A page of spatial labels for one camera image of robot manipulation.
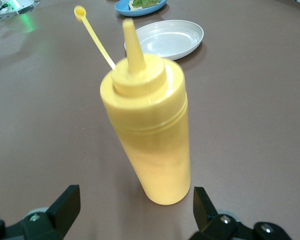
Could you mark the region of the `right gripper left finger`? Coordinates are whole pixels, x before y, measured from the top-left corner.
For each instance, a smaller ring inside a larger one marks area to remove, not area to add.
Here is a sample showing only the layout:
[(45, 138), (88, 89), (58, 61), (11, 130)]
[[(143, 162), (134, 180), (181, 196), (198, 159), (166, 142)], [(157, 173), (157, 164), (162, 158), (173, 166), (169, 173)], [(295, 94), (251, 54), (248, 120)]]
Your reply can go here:
[(46, 211), (33, 212), (22, 220), (24, 239), (63, 240), (80, 210), (80, 187), (70, 185)]

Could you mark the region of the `beige round plate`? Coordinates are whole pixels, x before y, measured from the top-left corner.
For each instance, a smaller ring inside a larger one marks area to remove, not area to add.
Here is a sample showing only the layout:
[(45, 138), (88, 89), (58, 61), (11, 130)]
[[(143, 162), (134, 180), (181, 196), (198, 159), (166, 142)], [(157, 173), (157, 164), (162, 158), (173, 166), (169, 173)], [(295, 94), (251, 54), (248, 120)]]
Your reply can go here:
[(172, 61), (195, 51), (204, 39), (203, 28), (187, 20), (163, 20), (147, 24), (136, 30), (144, 54)]

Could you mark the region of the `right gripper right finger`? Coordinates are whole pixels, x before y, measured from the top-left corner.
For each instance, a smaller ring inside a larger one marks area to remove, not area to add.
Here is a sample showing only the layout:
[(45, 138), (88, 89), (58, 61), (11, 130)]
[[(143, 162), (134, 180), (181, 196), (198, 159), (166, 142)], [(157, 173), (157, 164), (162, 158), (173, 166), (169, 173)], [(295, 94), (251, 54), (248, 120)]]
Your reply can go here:
[(192, 240), (243, 240), (238, 236), (238, 223), (228, 214), (219, 214), (203, 187), (193, 192), (193, 215), (198, 231)]

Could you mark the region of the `green lettuce leaf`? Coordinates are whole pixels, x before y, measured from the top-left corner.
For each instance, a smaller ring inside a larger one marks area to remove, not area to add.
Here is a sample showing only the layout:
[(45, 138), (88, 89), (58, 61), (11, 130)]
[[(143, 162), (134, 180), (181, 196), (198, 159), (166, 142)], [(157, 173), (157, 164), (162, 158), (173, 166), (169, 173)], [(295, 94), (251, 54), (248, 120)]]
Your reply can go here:
[(132, 0), (131, 5), (134, 8), (148, 8), (158, 5), (161, 0)]

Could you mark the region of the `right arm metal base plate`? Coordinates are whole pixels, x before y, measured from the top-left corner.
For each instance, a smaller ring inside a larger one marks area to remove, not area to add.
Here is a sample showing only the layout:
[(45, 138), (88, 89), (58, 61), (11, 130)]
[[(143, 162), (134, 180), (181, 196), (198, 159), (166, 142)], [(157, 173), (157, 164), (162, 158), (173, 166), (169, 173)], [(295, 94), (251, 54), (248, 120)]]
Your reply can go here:
[(41, 0), (0, 0), (0, 19), (31, 12)]

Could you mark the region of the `white bread slice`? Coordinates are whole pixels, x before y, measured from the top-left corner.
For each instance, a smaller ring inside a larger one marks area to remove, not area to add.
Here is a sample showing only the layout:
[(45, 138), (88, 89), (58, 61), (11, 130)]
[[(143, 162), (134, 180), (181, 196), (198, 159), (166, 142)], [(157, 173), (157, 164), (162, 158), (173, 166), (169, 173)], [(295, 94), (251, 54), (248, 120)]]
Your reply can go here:
[(143, 9), (146, 9), (146, 8), (141, 8), (141, 7), (133, 7), (133, 6), (131, 5), (132, 1), (133, 1), (133, 0), (129, 0), (129, 2), (128, 2), (128, 8), (129, 8), (130, 11), (136, 11), (136, 10), (143, 10)]

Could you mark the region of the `blue round plate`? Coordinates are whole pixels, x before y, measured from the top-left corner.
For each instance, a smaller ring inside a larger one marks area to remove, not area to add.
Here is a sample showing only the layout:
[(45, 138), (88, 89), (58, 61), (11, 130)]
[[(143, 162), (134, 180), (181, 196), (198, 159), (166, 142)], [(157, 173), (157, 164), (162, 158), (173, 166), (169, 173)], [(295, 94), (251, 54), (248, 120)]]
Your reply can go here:
[(159, 3), (154, 6), (150, 6), (150, 7), (138, 9), (138, 10), (130, 10), (129, 1), (130, 0), (118, 1), (114, 6), (115, 10), (120, 15), (125, 16), (125, 17), (140, 17), (140, 16), (152, 14), (152, 13), (162, 9), (166, 5), (166, 2), (167, 2), (167, 0), (160, 0)]

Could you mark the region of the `yellow squeeze bottle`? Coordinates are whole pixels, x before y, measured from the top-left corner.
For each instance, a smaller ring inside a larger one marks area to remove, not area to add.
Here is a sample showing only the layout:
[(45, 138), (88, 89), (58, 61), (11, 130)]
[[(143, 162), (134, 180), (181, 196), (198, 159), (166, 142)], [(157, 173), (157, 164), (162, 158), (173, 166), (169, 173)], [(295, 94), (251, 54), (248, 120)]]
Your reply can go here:
[(159, 205), (181, 201), (191, 185), (188, 98), (175, 62), (143, 53), (132, 19), (123, 21), (126, 57), (114, 63), (87, 20), (82, 22), (111, 70), (100, 97), (116, 135), (147, 197)]

